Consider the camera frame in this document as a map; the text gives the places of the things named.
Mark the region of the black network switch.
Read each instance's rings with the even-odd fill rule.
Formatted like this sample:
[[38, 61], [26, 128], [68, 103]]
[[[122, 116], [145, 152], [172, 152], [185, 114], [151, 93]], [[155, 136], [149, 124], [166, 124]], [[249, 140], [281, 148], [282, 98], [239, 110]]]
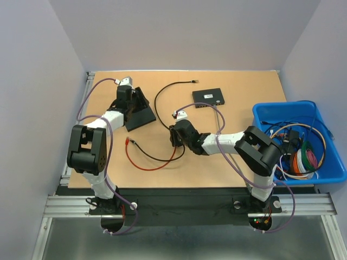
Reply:
[[224, 105], [225, 100], [220, 88], [196, 90], [192, 92], [192, 98], [195, 104], [195, 108], [206, 107], [201, 103], [206, 103], [211, 106]]

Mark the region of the aluminium frame rail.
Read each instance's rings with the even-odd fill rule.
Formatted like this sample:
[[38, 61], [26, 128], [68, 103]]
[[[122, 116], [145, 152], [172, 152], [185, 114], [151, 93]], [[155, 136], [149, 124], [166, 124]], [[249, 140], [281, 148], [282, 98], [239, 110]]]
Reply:
[[[346, 245], [329, 194], [297, 188], [296, 201], [278, 188], [282, 212], [273, 214], [276, 233], [253, 230], [248, 219], [231, 211], [243, 180], [219, 155], [183, 158], [164, 165], [173, 148], [164, 125], [174, 109], [192, 102], [193, 90], [221, 88], [226, 103], [225, 132], [253, 121], [258, 102], [284, 101], [274, 71], [131, 71], [161, 121], [133, 132], [115, 133], [109, 167], [121, 194], [139, 206], [137, 224], [122, 236], [103, 233], [103, 216], [89, 213], [92, 191], [84, 178], [65, 168], [57, 192], [47, 199], [34, 259], [346, 259]], [[151, 155], [142, 155], [132, 137]]]

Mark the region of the black flat plate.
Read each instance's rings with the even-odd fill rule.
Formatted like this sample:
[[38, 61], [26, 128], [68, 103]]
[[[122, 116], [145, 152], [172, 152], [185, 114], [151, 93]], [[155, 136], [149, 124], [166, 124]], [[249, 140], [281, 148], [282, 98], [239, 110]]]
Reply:
[[156, 121], [156, 116], [152, 108], [147, 106], [142, 110], [134, 112], [126, 122], [125, 127], [130, 132], [154, 121]]

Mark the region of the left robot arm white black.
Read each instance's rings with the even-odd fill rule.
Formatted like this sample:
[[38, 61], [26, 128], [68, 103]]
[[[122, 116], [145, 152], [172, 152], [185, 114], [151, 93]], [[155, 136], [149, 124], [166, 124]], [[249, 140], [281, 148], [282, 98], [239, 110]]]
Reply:
[[149, 101], [140, 87], [118, 83], [116, 99], [103, 115], [90, 115], [95, 120], [72, 128], [68, 153], [68, 167], [80, 173], [89, 182], [95, 199], [89, 203], [102, 206], [108, 213], [120, 209], [120, 194], [107, 174], [113, 147], [113, 132], [127, 127], [133, 118], [149, 109]]

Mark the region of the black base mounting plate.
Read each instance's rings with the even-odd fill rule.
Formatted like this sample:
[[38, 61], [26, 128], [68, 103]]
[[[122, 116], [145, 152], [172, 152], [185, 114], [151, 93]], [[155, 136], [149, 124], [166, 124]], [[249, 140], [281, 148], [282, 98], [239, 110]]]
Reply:
[[122, 188], [125, 201], [94, 207], [92, 190], [59, 187], [48, 198], [45, 212], [53, 217], [93, 217], [103, 224], [136, 226], [249, 225], [268, 217], [311, 216], [323, 213], [326, 196], [312, 188], [283, 186], [265, 209], [250, 203], [245, 188]]

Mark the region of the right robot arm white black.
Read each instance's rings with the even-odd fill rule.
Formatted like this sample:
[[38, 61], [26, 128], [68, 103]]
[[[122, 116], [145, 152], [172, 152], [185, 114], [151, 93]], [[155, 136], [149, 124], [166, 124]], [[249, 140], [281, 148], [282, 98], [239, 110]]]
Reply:
[[250, 207], [262, 211], [269, 206], [274, 172], [282, 155], [279, 145], [255, 126], [234, 134], [199, 133], [189, 120], [177, 121], [169, 127], [172, 144], [186, 146], [196, 155], [238, 154], [254, 172]]

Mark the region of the blue plastic bin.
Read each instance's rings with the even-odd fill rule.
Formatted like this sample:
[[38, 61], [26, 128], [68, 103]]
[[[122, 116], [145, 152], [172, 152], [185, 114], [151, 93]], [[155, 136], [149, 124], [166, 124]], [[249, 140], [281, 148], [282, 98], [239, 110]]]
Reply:
[[259, 103], [254, 125], [281, 148], [274, 178], [287, 185], [339, 183], [346, 180], [334, 137], [312, 101]]

